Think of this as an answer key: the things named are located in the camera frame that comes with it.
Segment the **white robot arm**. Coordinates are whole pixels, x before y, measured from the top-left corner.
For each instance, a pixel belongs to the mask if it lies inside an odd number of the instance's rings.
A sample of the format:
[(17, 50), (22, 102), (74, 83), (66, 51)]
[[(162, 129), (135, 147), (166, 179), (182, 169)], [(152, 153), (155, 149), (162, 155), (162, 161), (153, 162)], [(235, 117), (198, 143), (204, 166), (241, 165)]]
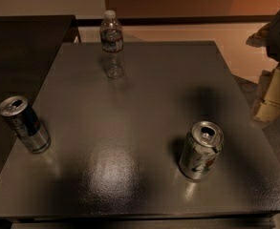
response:
[(269, 23), (247, 40), (252, 47), (265, 47), (268, 58), (277, 62), (270, 72), (262, 70), (252, 105), (253, 126), (265, 128), (280, 115), (280, 10)]

